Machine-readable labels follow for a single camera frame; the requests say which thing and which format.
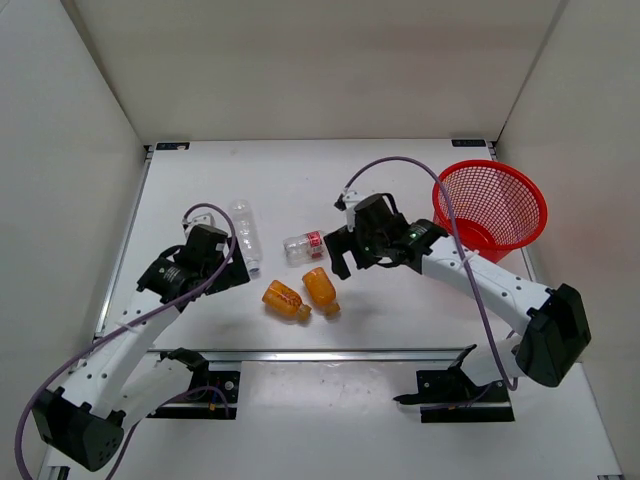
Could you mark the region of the clear bottle red label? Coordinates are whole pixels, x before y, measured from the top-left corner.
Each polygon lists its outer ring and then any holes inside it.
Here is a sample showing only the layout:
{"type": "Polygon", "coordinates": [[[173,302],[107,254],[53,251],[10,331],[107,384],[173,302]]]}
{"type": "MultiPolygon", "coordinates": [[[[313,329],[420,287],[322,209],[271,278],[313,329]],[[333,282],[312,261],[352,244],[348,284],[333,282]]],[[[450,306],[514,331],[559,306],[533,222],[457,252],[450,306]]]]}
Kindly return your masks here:
{"type": "Polygon", "coordinates": [[[324,232],[314,230],[305,234],[289,237],[283,241],[284,255],[290,266],[319,261],[326,256],[324,232]]]}

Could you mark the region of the orange bottle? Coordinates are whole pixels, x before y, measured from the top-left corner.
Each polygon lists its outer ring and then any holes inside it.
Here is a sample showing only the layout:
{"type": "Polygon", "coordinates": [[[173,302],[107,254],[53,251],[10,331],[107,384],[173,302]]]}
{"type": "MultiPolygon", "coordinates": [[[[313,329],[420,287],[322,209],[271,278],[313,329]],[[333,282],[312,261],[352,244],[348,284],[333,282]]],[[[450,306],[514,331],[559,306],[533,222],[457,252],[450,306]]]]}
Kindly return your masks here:
{"type": "Polygon", "coordinates": [[[340,312],[335,287],[322,267],[307,272],[302,277],[302,282],[314,306],[319,308],[325,316],[335,316],[340,312]]]}
{"type": "Polygon", "coordinates": [[[262,296],[262,302],[272,311],[287,319],[307,322],[311,307],[301,296],[278,280],[273,280],[262,296]]]}

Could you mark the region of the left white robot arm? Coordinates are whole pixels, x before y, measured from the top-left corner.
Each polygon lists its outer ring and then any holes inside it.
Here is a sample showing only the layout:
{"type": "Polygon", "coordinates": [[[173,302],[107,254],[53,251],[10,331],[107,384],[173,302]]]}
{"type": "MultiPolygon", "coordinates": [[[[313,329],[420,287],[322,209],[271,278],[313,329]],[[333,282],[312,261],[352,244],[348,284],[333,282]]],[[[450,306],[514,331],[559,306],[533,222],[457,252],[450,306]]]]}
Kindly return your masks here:
{"type": "Polygon", "coordinates": [[[130,376],[190,303],[248,280],[229,235],[210,225],[194,226],[184,245],[162,252],[140,277],[122,314],[123,326],[83,356],[60,386],[36,396],[31,412],[41,439],[95,472],[116,455],[126,432],[166,401],[205,396],[209,363],[186,348],[161,354],[138,379],[130,376]]]}

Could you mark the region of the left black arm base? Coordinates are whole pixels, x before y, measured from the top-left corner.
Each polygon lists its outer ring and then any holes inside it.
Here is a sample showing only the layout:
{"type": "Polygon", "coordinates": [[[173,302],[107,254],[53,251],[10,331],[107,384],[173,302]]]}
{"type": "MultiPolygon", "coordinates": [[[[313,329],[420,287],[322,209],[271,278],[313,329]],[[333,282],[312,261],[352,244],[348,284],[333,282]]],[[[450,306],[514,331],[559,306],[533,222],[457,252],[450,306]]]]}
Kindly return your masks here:
{"type": "Polygon", "coordinates": [[[163,351],[160,358],[181,362],[192,376],[187,391],[152,411],[149,419],[236,419],[241,380],[238,362],[214,362],[184,348],[163,351]]]}

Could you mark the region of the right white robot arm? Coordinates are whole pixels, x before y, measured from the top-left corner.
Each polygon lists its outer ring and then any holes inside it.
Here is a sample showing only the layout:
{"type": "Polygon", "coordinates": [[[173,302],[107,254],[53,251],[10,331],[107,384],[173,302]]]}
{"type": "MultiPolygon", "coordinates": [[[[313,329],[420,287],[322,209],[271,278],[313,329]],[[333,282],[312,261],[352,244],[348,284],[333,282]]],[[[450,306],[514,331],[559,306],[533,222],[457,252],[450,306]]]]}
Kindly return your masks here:
{"type": "Polygon", "coordinates": [[[527,377],[550,388],[560,385],[591,341],[579,292],[567,284],[552,289],[528,281],[458,247],[452,234],[426,219],[408,222],[389,193],[368,197],[353,191],[335,203],[346,223],[324,240],[335,275],[345,280],[344,259],[359,269],[406,266],[448,284],[508,324],[512,336],[486,348],[465,348],[423,394],[403,394],[397,402],[472,402],[490,384],[527,377]]]}

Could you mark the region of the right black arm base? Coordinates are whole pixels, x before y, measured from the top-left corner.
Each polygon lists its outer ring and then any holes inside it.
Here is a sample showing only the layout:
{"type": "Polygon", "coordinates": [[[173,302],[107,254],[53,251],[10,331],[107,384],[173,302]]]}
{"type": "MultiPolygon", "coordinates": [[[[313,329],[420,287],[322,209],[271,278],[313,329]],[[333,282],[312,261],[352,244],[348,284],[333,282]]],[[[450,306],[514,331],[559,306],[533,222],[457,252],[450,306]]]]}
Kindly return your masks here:
{"type": "Polygon", "coordinates": [[[393,400],[401,406],[418,406],[423,424],[515,421],[502,381],[478,387],[448,370],[418,370],[416,384],[415,393],[400,394],[393,400]]]}

